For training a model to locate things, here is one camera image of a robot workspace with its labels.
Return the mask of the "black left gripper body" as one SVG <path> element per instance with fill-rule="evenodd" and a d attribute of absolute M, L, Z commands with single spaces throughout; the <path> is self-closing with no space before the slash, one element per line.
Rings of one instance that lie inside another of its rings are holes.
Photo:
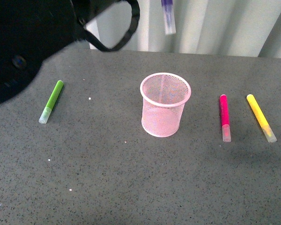
<path fill-rule="evenodd" d="M 111 0 L 0 0 L 0 104 L 23 91 L 42 63 L 81 40 L 78 20 L 90 21 Z"/>

